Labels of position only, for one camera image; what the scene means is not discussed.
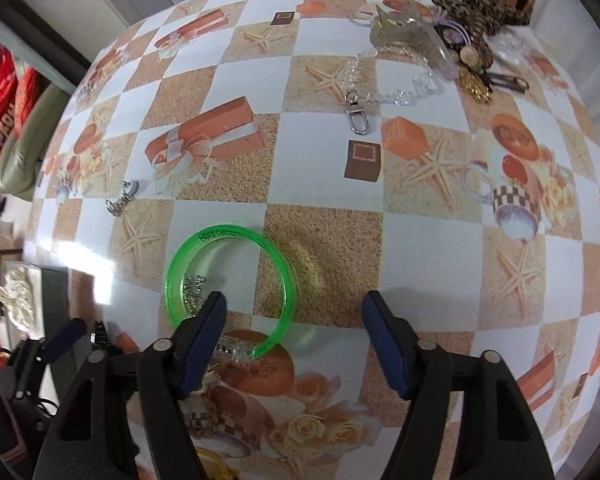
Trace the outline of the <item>green translucent bangle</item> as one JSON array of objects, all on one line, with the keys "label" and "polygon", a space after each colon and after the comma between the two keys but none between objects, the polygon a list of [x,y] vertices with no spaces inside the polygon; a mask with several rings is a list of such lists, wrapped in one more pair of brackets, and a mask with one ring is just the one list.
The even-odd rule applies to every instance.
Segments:
[{"label": "green translucent bangle", "polygon": [[228,300],[236,299],[243,306],[256,294],[256,271],[248,271],[240,255],[244,248],[257,249],[274,266],[279,282],[279,307],[274,312],[274,330],[264,341],[248,342],[223,335],[216,344],[219,358],[248,362],[265,356],[274,349],[294,318],[298,301],[298,286],[294,271],[284,254],[262,234],[234,224],[207,226],[191,235],[174,254],[166,269],[163,297],[166,315],[174,326],[193,318],[183,304],[182,285],[186,275],[202,275],[207,281],[202,293],[204,300],[212,292],[222,292]]}]

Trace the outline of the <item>small black claw clip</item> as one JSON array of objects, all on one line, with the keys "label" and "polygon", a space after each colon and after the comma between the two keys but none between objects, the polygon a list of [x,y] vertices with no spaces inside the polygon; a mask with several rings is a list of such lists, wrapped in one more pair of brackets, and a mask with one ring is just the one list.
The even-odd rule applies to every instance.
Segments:
[{"label": "small black claw clip", "polygon": [[91,332],[90,341],[93,351],[110,352],[110,340],[106,330],[106,326],[102,321],[96,321],[94,323],[93,330]]}]

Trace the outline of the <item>cream polka dot scrunchie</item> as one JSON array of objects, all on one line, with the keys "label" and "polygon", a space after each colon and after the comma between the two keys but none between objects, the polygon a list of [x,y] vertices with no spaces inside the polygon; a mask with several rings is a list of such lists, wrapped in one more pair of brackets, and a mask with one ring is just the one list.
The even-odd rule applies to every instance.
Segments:
[{"label": "cream polka dot scrunchie", "polygon": [[0,303],[18,330],[27,332],[35,326],[35,304],[25,266],[11,266],[0,285]]}]

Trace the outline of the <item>silver chain earrings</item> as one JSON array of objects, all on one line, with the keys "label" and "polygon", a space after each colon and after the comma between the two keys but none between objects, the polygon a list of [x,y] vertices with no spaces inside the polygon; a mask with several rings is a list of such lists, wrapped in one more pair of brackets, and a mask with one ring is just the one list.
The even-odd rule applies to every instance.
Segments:
[{"label": "silver chain earrings", "polygon": [[196,315],[204,305],[202,289],[207,279],[199,274],[186,275],[182,285],[182,298],[186,311]]}]

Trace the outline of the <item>grey jewelry tray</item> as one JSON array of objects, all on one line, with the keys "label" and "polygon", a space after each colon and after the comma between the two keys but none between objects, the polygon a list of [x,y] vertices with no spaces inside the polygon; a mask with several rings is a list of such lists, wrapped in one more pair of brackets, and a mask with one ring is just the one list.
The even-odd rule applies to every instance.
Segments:
[{"label": "grey jewelry tray", "polygon": [[8,348],[12,350],[21,339],[50,339],[65,322],[69,321],[69,272],[63,266],[40,266],[24,261],[4,261],[1,267],[0,285],[11,266],[25,266],[28,281],[33,290],[35,304],[35,326],[22,332],[10,322],[6,308],[0,303],[5,320]]}]

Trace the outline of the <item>small silver charm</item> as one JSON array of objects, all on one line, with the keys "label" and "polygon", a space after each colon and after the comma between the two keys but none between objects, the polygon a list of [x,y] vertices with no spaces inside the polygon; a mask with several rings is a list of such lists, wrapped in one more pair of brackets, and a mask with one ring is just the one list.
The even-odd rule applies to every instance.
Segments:
[{"label": "small silver charm", "polygon": [[107,211],[112,214],[114,218],[121,217],[126,206],[134,200],[139,187],[140,185],[137,180],[123,180],[120,196],[116,200],[105,200]]}]

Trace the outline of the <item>green leather sofa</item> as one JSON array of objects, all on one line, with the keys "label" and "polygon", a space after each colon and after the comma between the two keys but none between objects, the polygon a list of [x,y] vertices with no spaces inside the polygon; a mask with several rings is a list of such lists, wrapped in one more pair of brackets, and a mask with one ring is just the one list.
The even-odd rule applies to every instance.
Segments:
[{"label": "green leather sofa", "polygon": [[0,154],[0,194],[30,202],[38,175],[70,96],[50,84],[33,105],[18,138],[12,134]]}]

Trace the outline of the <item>red cushion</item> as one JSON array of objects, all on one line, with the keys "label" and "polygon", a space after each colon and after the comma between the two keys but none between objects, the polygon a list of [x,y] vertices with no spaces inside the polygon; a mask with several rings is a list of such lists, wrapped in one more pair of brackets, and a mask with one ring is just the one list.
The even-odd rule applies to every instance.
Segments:
[{"label": "red cushion", "polygon": [[0,145],[19,136],[33,107],[50,82],[32,67],[19,75],[14,58],[0,44]]}]

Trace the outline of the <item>checkered printed tablecloth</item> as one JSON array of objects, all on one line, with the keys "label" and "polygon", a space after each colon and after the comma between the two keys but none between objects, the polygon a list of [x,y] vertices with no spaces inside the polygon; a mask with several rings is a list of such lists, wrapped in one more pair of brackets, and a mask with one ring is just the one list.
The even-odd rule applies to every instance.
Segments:
[{"label": "checkered printed tablecloth", "polygon": [[[528,28],[525,96],[478,103],[442,80],[370,106],[337,88],[398,0],[189,0],[99,53],[60,118],[24,245],[93,275],[104,319],[140,346],[171,333],[163,281],[207,226],[287,258],[294,322],[263,360],[220,368],[186,412],[242,479],[375,479],[407,406],[360,313],[382,293],[417,333],[500,352],[560,468],[600,388],[600,142],[568,73]],[[431,0],[408,0],[428,6]],[[123,180],[134,200],[114,218]]]}]

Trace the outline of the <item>gold charm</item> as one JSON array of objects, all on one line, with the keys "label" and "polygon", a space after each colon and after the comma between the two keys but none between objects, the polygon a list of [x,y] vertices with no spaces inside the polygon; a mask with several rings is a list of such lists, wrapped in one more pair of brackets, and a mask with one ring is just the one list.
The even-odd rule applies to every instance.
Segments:
[{"label": "gold charm", "polygon": [[471,99],[478,103],[489,103],[491,99],[491,90],[483,81],[470,70],[460,70],[457,78],[458,88],[465,92]]}]

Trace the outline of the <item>leopard print bow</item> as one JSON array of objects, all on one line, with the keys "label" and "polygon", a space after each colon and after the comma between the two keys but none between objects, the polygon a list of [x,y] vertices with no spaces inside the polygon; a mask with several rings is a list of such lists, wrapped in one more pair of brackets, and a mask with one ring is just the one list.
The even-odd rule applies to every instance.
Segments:
[{"label": "leopard print bow", "polygon": [[482,66],[490,68],[493,54],[486,36],[496,35],[503,26],[528,26],[530,16],[505,0],[431,0],[446,16],[467,30],[470,44],[482,59]]}]

